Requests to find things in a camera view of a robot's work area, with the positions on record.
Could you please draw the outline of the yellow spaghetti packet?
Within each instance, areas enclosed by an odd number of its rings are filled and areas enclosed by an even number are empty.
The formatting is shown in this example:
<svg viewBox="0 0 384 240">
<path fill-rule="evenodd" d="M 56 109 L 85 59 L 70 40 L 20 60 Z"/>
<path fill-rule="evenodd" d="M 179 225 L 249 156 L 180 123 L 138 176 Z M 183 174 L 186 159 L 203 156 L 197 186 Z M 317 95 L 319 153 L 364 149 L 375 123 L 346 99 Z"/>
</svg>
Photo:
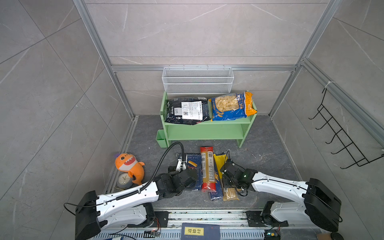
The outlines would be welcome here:
<svg viewBox="0 0 384 240">
<path fill-rule="evenodd" d="M 227 180 L 224 178 L 224 174 L 221 172 L 221 168 L 224 166 L 228 159 L 227 154 L 216 155 L 214 154 L 215 163 L 219 171 L 219 177 L 221 180 L 222 191 L 223 191 L 223 201 L 234 201 L 239 200 L 238 194 L 235 188 L 229 188 Z"/>
</svg>

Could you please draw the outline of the blue orange shell pasta bag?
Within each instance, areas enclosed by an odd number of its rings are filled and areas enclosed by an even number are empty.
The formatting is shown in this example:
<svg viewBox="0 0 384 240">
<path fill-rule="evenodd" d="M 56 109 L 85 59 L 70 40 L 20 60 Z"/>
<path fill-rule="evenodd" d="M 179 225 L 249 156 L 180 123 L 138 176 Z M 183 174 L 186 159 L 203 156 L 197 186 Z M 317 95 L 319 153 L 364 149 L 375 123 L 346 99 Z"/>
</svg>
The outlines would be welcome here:
<svg viewBox="0 0 384 240">
<path fill-rule="evenodd" d="M 253 107 L 253 94 L 227 94 L 211 99 L 213 121 L 234 121 L 257 114 Z"/>
</svg>

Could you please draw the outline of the black pasta bag white label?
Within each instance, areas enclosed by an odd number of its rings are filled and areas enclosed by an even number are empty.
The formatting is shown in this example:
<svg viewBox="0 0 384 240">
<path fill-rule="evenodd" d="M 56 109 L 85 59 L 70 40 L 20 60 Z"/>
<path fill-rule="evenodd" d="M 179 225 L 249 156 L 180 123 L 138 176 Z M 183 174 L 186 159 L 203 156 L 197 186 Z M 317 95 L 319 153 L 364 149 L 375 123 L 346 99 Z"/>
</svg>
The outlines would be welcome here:
<svg viewBox="0 0 384 240">
<path fill-rule="evenodd" d="M 209 121 L 208 99 L 205 97 L 181 97 L 167 100 L 165 122 L 181 125 L 196 125 Z"/>
</svg>

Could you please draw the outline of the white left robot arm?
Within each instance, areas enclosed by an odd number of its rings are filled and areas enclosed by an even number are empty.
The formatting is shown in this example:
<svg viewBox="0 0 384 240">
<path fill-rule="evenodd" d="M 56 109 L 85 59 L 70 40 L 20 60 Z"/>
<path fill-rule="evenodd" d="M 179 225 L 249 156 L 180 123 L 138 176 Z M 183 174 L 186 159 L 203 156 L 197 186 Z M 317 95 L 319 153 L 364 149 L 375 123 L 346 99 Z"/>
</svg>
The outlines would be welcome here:
<svg viewBox="0 0 384 240">
<path fill-rule="evenodd" d="M 87 240 L 101 230 L 127 224 L 143 227 L 155 217 L 152 203 L 170 199 L 198 180 L 196 169 L 170 172 L 125 191 L 108 195 L 86 193 L 75 210 L 75 239 Z"/>
</svg>

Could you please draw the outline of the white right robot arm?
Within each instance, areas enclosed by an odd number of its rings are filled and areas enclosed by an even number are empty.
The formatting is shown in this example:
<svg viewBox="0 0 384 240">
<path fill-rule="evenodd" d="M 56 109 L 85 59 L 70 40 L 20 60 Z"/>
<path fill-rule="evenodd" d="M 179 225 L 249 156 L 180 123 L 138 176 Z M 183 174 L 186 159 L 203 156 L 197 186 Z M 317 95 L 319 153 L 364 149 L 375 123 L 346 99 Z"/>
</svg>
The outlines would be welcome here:
<svg viewBox="0 0 384 240">
<path fill-rule="evenodd" d="M 218 168 L 226 188 L 234 188 L 246 197 L 249 191 L 268 193 L 288 199 L 286 203 L 268 201 L 258 216 L 248 216 L 252 222 L 271 227 L 287 227 L 293 222 L 312 222 L 328 232 L 337 232 L 343 221 L 341 200 L 320 180 L 293 181 L 245 169 L 232 160 Z"/>
</svg>

